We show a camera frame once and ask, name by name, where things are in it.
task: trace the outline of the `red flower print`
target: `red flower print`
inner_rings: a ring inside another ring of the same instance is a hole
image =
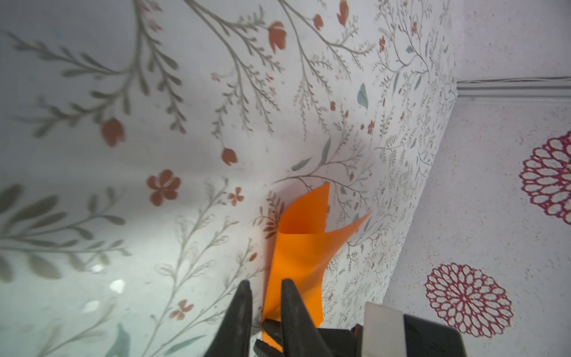
[[[426,297],[449,326],[474,337],[491,338],[511,326],[512,302],[481,270],[442,264],[427,276]]]
[[[367,128],[367,134],[369,135],[373,134],[374,129],[375,129],[375,122],[371,121],[369,127]]]
[[[386,43],[385,36],[383,36],[379,40],[379,47],[381,47],[381,52],[385,50],[385,43]]]
[[[571,131],[534,149],[520,178],[531,203],[571,224]]]
[[[101,135],[110,147],[115,147],[118,142],[125,142],[125,129],[117,119],[109,119],[101,124]]]
[[[348,17],[349,5],[347,5],[347,0],[341,0],[341,2],[339,2],[339,14],[337,14],[337,19],[341,25],[345,26]]]
[[[194,304],[190,304],[190,305],[186,306],[186,303],[187,303],[186,299],[179,301],[180,309],[171,312],[169,317],[171,319],[176,318],[177,320],[184,319],[184,313],[190,312],[190,310],[192,310],[192,308],[194,307]]]
[[[155,190],[151,195],[151,202],[155,206],[163,204],[163,197],[166,199],[175,199],[178,194],[176,190],[180,186],[180,177],[173,177],[171,170],[164,170],[159,177],[149,176],[147,186]]]
[[[318,31],[321,31],[321,28],[323,27],[323,19],[320,14],[315,15],[313,18],[313,25]]]
[[[226,165],[232,166],[233,163],[238,162],[238,158],[234,150],[225,147],[222,151],[222,161],[224,161]]]
[[[163,29],[162,27],[159,26],[158,23],[155,22],[155,20],[149,20],[148,28],[155,31],[155,32],[159,32]]]
[[[233,206],[236,206],[238,202],[242,202],[244,200],[244,196],[240,196],[241,191],[241,187],[236,187],[236,194],[230,193],[228,195],[228,199],[232,201]]]
[[[278,49],[285,49],[286,47],[286,31],[284,30],[284,24],[280,21],[274,22],[270,26],[270,46],[272,46],[272,51],[276,53],[276,47]]]

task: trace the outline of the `wall molding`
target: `wall molding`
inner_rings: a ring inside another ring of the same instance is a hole
[[[458,81],[458,98],[571,100],[571,77]]]

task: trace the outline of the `red doily pattern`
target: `red doily pattern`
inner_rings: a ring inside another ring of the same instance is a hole
[[[534,149],[520,178],[531,203],[571,224],[571,131]]]
[[[449,326],[491,338],[511,326],[512,302],[494,279],[467,265],[442,264],[424,285],[430,306]]]

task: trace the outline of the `textured white surface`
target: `textured white surface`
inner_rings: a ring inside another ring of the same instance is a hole
[[[452,0],[458,79],[571,75],[571,1]]]
[[[513,302],[492,339],[463,334],[470,356],[568,356],[571,225],[523,192],[522,162],[571,129],[571,107],[458,101],[383,301],[444,323],[425,296],[441,264],[493,277]]]

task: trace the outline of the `orange paper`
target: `orange paper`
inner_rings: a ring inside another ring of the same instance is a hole
[[[284,213],[272,259],[262,320],[279,321],[282,280],[292,279],[316,327],[323,322],[321,284],[329,261],[369,217],[325,233],[329,186],[316,188],[294,202]],[[264,342],[282,350],[266,333]]]

